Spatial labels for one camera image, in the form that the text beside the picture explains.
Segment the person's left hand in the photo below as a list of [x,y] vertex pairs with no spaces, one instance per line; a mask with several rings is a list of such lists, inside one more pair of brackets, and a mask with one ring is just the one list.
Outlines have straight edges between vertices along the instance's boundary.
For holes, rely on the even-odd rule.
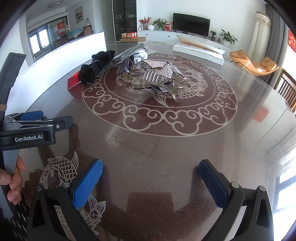
[[21,172],[26,170],[23,159],[18,156],[16,169],[11,176],[4,170],[0,170],[0,185],[9,185],[10,190],[7,193],[7,198],[10,203],[17,205],[22,200],[22,175]]

